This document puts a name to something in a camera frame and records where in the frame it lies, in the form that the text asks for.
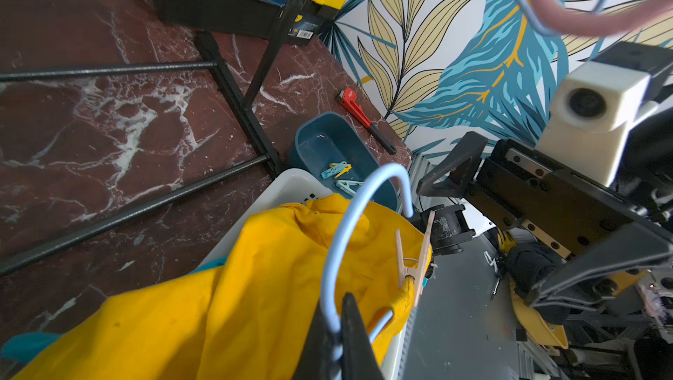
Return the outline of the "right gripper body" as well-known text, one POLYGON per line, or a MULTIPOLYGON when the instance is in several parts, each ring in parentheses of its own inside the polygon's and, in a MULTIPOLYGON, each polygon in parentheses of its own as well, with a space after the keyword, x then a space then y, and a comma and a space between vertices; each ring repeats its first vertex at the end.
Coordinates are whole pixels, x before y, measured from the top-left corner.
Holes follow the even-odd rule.
POLYGON ((636 246, 648 238, 672 243, 671 231, 616 192, 511 139, 496 143, 465 197, 499 229, 529 229, 575 256, 617 233, 636 246))

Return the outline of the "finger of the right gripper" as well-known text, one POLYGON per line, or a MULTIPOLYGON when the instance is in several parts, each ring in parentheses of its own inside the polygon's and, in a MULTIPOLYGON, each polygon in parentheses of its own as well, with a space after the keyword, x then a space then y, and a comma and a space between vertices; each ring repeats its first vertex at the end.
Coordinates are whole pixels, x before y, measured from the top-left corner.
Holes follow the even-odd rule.
POLYGON ((613 299, 605 287, 599 287, 608 276, 654 268, 671 259, 671 232, 650 222, 630 222, 534 285, 525 303, 595 311, 613 299))
POLYGON ((418 183, 419 196, 461 199, 468 190, 480 163, 488 139, 477 132, 467 132, 433 170, 418 183))

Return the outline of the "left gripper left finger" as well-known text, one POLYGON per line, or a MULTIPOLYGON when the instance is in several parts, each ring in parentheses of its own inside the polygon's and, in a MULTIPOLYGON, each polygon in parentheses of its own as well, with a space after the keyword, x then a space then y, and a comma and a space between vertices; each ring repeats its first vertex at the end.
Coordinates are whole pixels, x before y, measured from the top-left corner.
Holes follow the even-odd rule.
POLYGON ((333 357, 335 337, 329 332, 317 304, 292 380, 329 380, 337 374, 333 357))

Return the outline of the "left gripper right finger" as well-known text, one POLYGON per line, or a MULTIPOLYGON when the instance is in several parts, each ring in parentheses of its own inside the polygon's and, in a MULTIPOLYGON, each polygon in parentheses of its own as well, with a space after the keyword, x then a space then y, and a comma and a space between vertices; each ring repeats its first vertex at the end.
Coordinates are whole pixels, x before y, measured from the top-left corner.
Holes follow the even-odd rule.
POLYGON ((373 353, 355 297, 347 292, 342 301, 341 357, 344 380, 383 380, 383 373, 373 353))

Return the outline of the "light blue wire hanger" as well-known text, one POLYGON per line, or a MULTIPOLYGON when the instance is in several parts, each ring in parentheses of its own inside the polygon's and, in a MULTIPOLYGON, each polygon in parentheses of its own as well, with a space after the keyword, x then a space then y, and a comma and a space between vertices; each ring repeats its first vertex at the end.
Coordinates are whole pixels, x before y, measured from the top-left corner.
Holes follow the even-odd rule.
POLYGON ((377 364, 383 363, 394 336, 413 309, 414 285, 407 278, 398 286, 394 233, 405 238, 405 253, 417 256, 423 235, 406 220, 413 213, 410 179, 405 167, 386 164, 370 174, 348 204, 332 236, 322 270, 318 303, 329 332, 335 337, 336 376, 342 378, 342 301, 347 292, 356 299, 377 364), (405 216, 373 203, 373 195, 389 178, 398 178, 405 216))

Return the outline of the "yellow t-shirt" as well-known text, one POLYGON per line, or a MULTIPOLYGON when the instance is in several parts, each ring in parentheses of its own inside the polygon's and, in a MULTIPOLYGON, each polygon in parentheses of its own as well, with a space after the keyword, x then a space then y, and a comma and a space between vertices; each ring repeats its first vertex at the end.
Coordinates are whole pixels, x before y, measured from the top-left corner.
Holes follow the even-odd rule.
POLYGON ((292 379, 339 195, 250 216, 221 266, 107 299, 20 379, 292 379))

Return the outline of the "beige clothespin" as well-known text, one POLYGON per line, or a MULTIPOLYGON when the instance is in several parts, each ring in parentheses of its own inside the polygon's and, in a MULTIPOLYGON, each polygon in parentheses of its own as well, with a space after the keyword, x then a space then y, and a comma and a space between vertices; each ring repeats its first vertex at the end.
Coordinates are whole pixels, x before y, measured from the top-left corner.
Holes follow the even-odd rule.
POLYGON ((399 230, 395 231, 395 251, 396 251, 396 264, 398 272, 398 286, 401 289, 405 285, 407 278, 412 279, 414 285, 414 296, 413 296, 414 308, 417 308, 423 291, 423 282, 425 279, 430 259, 430 238, 435 216, 436 216, 435 211, 431 211, 429 213, 429 220, 427 223, 426 231, 423 236, 419 257, 417 257, 416 259, 410 258, 410 261, 416 263, 415 267, 406 266, 405 262, 407 259, 406 257, 404 257, 403 253, 401 231, 399 230))

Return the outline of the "pale green clothespin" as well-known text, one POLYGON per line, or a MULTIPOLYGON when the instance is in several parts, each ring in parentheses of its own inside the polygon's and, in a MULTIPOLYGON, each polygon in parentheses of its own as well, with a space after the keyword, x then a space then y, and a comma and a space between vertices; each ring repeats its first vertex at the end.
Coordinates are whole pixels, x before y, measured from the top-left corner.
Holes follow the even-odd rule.
POLYGON ((337 189, 339 189, 341 192, 344 192, 345 194, 349 195, 350 197, 354 197, 359 188, 362 187, 363 182, 362 181, 356 181, 356 180, 337 180, 335 182, 335 186, 337 189))

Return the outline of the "yellow clothespin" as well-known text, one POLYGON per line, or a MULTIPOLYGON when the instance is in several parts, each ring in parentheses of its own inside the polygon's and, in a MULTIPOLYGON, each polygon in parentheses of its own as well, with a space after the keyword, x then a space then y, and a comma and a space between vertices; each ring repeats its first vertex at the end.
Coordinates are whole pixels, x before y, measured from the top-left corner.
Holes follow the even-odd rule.
POLYGON ((341 176, 345 175, 345 173, 349 172, 352 169, 352 166, 350 164, 346 164, 343 169, 335 176, 335 178, 340 178, 341 176))

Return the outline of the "pink wire hanger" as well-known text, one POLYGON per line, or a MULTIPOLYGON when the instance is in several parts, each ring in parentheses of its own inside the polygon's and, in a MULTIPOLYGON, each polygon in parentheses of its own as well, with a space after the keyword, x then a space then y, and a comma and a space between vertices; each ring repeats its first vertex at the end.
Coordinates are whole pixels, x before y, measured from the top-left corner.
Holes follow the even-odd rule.
POLYGON ((672 11, 672 0, 636 0, 634 6, 609 11, 599 0, 581 1, 579 8, 565 0, 526 0, 540 24, 555 33, 581 38, 627 34, 672 11))

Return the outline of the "teal blue t-shirt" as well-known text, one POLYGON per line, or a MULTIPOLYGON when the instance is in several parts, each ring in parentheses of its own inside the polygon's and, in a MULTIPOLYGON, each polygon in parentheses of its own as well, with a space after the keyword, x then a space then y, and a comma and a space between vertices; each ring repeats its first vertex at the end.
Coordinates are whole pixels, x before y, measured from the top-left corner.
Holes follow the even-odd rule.
POLYGON ((61 334, 33 332, 13 336, 1 348, 1 357, 27 365, 61 338, 61 334))

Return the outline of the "mint clothespin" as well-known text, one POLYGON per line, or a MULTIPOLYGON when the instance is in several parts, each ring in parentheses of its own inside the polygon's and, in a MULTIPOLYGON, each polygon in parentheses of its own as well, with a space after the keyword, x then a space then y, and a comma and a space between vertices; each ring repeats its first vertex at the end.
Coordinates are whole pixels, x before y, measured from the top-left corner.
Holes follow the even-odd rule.
POLYGON ((322 179, 335 178, 335 176, 343 169, 343 167, 348 164, 345 161, 340 163, 330 164, 329 167, 321 173, 322 179))

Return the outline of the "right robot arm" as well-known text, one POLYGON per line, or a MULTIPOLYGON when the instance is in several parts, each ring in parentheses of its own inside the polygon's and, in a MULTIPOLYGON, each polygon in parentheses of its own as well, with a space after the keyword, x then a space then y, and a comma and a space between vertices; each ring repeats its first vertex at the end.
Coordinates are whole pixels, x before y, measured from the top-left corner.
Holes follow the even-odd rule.
POLYGON ((607 308, 645 271, 672 260, 672 115, 655 116, 627 141, 615 181, 602 186, 515 140, 470 132, 422 178, 420 196, 465 199, 501 232, 525 229, 533 244, 508 252, 524 327, 562 330, 572 311, 607 308))

